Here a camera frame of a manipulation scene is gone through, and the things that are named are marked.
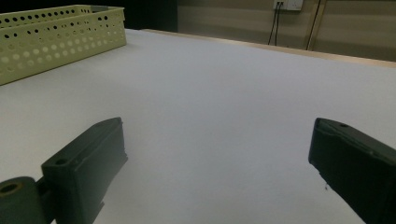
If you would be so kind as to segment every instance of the perforated plastic tray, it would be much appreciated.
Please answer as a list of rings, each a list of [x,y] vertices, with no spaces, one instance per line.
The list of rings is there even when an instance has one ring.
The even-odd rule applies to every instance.
[[[123,7],[0,14],[0,85],[126,44]]]

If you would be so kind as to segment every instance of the black cable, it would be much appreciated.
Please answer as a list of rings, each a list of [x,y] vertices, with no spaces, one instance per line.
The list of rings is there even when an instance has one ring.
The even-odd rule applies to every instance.
[[[271,29],[271,34],[270,34],[270,38],[269,38],[269,40],[268,40],[268,45],[270,45],[270,43],[271,43],[271,37],[272,37],[272,33],[273,33],[273,31],[274,31],[274,26],[275,26],[277,7],[278,7],[279,5],[280,5],[279,2],[276,2],[275,14],[274,14],[274,21],[273,21],[273,28]]]
[[[275,46],[277,41],[277,28],[279,28],[279,15],[280,15],[280,8],[282,7],[283,3],[280,3],[279,10],[277,11],[277,21],[276,21],[276,32],[275,32]]]

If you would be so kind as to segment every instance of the beige wall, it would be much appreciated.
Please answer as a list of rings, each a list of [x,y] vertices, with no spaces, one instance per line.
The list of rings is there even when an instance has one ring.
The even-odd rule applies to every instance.
[[[305,49],[318,0],[282,11],[278,45]],[[180,33],[266,44],[273,0],[179,0]],[[327,0],[313,50],[396,62],[396,1]]]

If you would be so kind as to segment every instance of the white tabletop surface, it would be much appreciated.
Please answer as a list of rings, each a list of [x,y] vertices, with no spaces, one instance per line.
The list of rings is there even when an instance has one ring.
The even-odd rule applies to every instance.
[[[308,163],[315,118],[396,147],[396,70],[127,30],[0,87],[0,179],[120,116],[129,161],[95,224],[362,223]]]

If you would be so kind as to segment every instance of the light green basket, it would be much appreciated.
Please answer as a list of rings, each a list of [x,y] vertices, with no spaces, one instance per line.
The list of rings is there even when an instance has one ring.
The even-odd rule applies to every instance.
[[[0,85],[126,45],[123,7],[0,14]]]

